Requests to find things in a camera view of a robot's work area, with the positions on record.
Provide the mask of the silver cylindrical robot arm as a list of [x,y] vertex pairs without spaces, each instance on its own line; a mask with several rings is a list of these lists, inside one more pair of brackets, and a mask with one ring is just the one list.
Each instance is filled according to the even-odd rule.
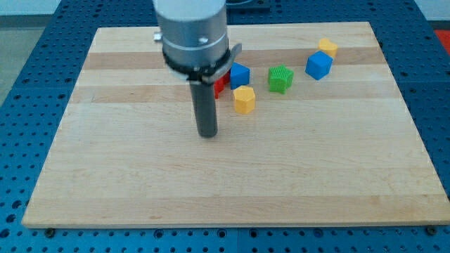
[[231,58],[226,2],[208,0],[154,0],[166,64],[186,76],[198,134],[217,135],[214,82]]

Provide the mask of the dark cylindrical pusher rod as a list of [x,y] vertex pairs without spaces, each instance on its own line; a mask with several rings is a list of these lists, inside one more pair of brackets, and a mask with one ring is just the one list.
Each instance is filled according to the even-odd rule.
[[203,138],[212,138],[218,132],[214,84],[190,81],[189,86],[198,134]]

